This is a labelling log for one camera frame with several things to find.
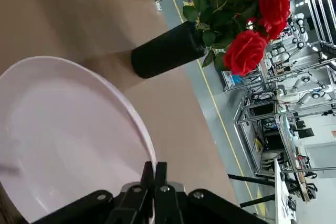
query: red rose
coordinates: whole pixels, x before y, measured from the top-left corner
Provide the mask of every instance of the red rose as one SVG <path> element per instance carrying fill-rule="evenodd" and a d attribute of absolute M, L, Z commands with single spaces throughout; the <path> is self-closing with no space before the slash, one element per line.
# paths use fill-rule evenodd
<path fill-rule="evenodd" d="M 268 33 L 268 38 L 265 38 L 265 39 L 266 41 L 269 41 L 270 39 L 278 38 L 279 34 L 286 27 L 287 20 L 284 19 L 280 24 L 271 26 L 269 23 L 265 22 L 264 19 L 261 19 L 258 22 L 258 24 L 264 26 L 266 32 Z"/>
<path fill-rule="evenodd" d="M 265 22 L 271 26 L 282 24 L 290 14 L 289 0 L 259 0 L 259 8 Z"/>
<path fill-rule="evenodd" d="M 264 56 L 266 41 L 259 33 L 243 31 L 230 44 L 224 55 L 224 65 L 233 74 L 246 75 L 253 70 Z"/>

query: white wall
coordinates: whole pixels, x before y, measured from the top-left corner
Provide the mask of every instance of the white wall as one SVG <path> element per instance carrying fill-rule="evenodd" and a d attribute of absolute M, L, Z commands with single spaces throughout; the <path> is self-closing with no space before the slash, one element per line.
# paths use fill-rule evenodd
<path fill-rule="evenodd" d="M 297 199 L 298 223 L 332 224 L 335 220 L 336 178 L 312 179 L 317 188 L 317 198 L 309 203 Z"/>

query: white table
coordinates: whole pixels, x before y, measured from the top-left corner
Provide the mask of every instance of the white table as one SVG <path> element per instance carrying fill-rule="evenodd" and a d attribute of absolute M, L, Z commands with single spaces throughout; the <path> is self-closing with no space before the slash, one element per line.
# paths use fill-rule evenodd
<path fill-rule="evenodd" d="M 296 212 L 287 205 L 289 196 L 286 183 L 281 180 L 281 169 L 278 161 L 275 159 L 275 209 L 276 224 L 291 224 L 291 219 L 296 220 Z"/>

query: workstation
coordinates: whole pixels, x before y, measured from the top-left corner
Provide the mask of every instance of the workstation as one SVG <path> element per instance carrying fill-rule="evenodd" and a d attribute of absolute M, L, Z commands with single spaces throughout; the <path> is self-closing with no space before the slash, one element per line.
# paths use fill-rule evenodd
<path fill-rule="evenodd" d="M 260 79 L 244 86 L 235 117 L 256 178 L 230 178 L 272 186 L 281 169 L 290 195 L 309 205 L 320 196 L 314 182 L 334 177 L 335 163 L 323 158 L 334 136 L 334 24 L 332 0 L 291 0 L 287 27 L 268 45 Z M 277 202 L 269 195 L 243 206 L 270 200 Z M 279 221 L 281 212 L 276 223 L 290 223 Z"/>

